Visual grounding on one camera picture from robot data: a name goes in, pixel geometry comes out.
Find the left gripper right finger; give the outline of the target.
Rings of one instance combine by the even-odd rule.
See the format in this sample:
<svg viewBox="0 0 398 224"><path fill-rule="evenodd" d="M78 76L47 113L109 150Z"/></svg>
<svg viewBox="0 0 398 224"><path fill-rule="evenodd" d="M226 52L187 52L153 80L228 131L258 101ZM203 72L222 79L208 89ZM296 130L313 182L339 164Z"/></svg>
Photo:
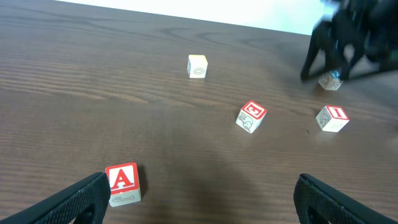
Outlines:
<svg viewBox="0 0 398 224"><path fill-rule="evenodd" d="M309 174L298 178L294 205L301 224L397 224Z"/></svg>

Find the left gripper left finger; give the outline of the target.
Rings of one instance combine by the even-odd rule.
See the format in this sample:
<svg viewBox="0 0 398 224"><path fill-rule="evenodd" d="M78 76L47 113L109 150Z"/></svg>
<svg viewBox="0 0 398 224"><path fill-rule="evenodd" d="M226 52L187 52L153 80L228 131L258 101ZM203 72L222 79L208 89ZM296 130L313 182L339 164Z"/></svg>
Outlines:
<svg viewBox="0 0 398 224"><path fill-rule="evenodd" d="M110 187L107 175L96 172L45 200L1 220L2 224L102 224Z"/></svg>

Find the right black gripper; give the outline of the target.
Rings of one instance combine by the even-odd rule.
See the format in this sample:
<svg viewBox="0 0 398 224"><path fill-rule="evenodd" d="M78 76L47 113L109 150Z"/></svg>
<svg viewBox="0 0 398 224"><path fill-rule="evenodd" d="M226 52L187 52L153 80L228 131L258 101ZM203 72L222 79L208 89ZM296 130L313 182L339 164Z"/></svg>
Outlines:
<svg viewBox="0 0 398 224"><path fill-rule="evenodd" d="M397 60L397 0L339 1L339 8L329 21L321 21L312 31L301 81L309 78L310 67L319 51L325 53L324 71L335 67L335 50L341 66L340 80L349 79L349 71L365 55L372 62ZM351 45L348 60L345 47Z"/></svg>

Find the blue number 2 block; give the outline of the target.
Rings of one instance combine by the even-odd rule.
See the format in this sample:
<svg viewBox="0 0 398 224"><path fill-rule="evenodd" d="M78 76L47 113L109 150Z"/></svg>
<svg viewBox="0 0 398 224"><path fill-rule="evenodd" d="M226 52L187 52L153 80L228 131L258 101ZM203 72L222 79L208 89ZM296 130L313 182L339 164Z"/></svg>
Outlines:
<svg viewBox="0 0 398 224"><path fill-rule="evenodd" d="M318 80L318 83L324 90L336 91L343 84L340 80L340 73L337 70L329 71L324 73Z"/></svg>

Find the red letter A block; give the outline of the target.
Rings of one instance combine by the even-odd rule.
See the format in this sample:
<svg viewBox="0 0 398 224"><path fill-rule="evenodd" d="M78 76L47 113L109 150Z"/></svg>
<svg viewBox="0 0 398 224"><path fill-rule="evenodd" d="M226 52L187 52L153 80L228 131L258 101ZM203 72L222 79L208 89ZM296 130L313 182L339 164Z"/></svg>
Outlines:
<svg viewBox="0 0 398 224"><path fill-rule="evenodd" d="M109 204L112 207L141 201L141 187L135 162L109 166L105 173L110 187Z"/></svg>

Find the red letter I block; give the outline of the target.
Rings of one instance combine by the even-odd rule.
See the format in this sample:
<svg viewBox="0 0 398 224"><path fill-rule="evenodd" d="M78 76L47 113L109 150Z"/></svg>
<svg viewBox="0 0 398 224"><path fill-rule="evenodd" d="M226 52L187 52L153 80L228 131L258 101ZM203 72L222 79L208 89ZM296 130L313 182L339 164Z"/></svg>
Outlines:
<svg viewBox="0 0 398 224"><path fill-rule="evenodd" d="M349 122L344 109L332 105L325 105L315 119L322 131L333 133L338 133Z"/></svg>

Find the red letter E block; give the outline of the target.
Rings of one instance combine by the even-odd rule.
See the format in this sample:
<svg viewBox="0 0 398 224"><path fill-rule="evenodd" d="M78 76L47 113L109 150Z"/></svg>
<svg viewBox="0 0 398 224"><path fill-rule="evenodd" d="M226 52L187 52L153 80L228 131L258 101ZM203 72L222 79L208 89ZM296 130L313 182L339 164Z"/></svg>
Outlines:
<svg viewBox="0 0 398 224"><path fill-rule="evenodd" d="M248 133L253 133L262 123L267 110L253 100L248 101L238 113L236 124Z"/></svg>

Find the yellow top block far left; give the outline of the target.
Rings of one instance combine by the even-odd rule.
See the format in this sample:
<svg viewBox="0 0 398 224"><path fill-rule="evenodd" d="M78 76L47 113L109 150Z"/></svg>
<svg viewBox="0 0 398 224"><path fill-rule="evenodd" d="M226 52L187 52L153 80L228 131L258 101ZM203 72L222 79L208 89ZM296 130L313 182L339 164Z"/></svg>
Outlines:
<svg viewBox="0 0 398 224"><path fill-rule="evenodd" d="M189 55L187 72L190 78L205 78L208 61L204 55Z"/></svg>

